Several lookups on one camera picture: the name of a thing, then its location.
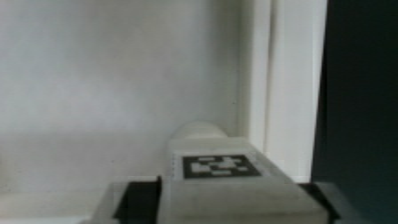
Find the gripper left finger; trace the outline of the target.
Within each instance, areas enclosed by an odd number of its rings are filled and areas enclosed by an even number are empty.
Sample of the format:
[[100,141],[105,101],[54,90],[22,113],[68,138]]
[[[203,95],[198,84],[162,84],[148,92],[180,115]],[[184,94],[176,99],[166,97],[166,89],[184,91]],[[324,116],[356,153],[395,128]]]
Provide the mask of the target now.
[[160,196],[160,176],[112,182],[88,224],[157,224]]

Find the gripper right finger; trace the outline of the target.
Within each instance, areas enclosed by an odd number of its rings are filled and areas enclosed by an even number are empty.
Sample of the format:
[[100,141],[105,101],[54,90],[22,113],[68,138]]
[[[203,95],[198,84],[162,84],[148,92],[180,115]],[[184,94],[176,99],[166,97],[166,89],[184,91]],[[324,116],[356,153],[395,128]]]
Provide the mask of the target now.
[[301,183],[304,191],[329,212],[327,224],[368,224],[338,186],[331,182]]

